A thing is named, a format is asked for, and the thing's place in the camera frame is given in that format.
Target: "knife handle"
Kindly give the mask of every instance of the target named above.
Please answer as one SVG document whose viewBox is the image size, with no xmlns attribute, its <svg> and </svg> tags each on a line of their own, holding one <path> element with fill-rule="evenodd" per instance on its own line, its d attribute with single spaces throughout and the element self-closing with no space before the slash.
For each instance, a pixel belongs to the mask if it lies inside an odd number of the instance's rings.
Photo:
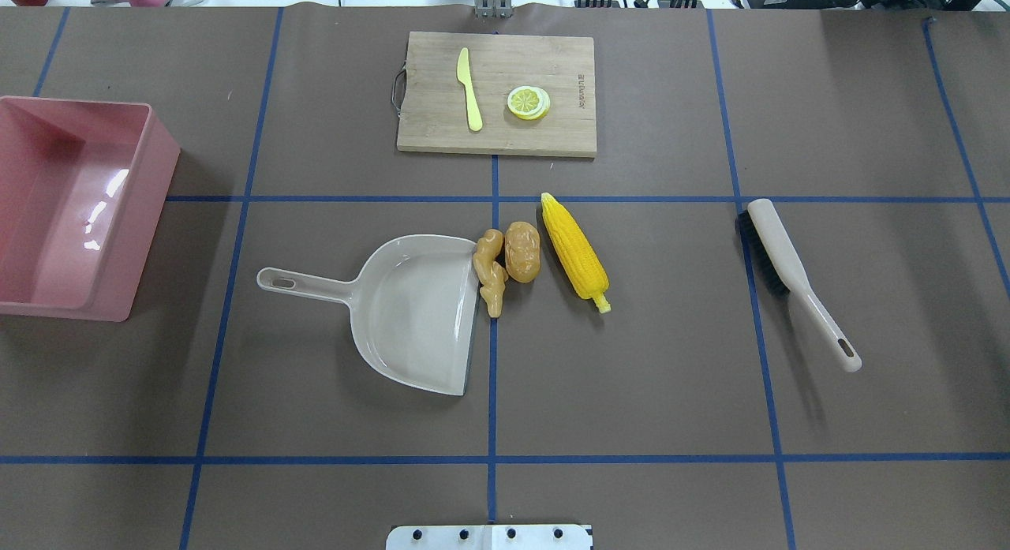
<svg viewBox="0 0 1010 550">
<path fill-rule="evenodd" d="M 467 90 L 467 125 L 473 132 L 480 132 L 484 127 L 484 119 L 481 118 L 481 109 L 477 107 L 477 96 L 474 95 L 474 86 L 466 83 L 463 89 Z"/>
</svg>

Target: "dustpan handle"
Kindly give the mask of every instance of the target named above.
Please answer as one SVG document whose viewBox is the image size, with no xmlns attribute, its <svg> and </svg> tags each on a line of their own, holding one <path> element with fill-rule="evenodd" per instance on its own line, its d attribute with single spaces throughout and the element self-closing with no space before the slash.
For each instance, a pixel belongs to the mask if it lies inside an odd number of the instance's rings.
<svg viewBox="0 0 1010 550">
<path fill-rule="evenodd" d="M 288 269 L 264 268 L 256 276 L 256 284 L 268 292 L 296 295 L 298 298 L 321 299 L 350 306 L 355 298 L 355 283 L 311 277 Z"/>
</svg>

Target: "green cable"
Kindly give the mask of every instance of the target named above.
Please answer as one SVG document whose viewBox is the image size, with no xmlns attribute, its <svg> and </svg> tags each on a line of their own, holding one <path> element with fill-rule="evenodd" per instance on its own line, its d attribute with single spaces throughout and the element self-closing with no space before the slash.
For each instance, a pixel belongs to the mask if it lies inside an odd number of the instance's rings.
<svg viewBox="0 0 1010 550">
<path fill-rule="evenodd" d="M 1003 9 L 1010 11 L 1010 5 L 1008 5 L 1007 2 L 1003 0 L 993 0 L 993 1 L 1003 6 Z"/>
</svg>

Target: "wooden cutting board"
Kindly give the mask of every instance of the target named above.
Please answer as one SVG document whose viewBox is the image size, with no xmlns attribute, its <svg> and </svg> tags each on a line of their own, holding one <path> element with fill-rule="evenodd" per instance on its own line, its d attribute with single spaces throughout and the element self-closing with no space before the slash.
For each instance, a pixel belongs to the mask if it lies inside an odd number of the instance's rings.
<svg viewBox="0 0 1010 550">
<path fill-rule="evenodd" d="M 467 102 L 456 78 L 460 49 L 484 128 L 467 126 Z M 404 151 L 596 157 L 596 65 L 592 37 L 412 31 L 406 92 L 396 144 Z M 508 107 L 517 86 L 538 86 L 550 110 L 521 121 Z"/>
</svg>

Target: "dustpan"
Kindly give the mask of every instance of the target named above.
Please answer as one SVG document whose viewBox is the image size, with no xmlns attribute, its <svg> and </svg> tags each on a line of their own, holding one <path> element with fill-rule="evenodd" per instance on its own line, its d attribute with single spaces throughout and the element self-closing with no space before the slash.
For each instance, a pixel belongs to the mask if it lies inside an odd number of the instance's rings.
<svg viewBox="0 0 1010 550">
<path fill-rule="evenodd" d="M 477 309 L 476 243 L 441 234 L 410 234 L 381 245 L 354 281 L 264 268 L 268 292 L 343 303 L 366 362 L 387 378 L 462 397 Z"/>
</svg>

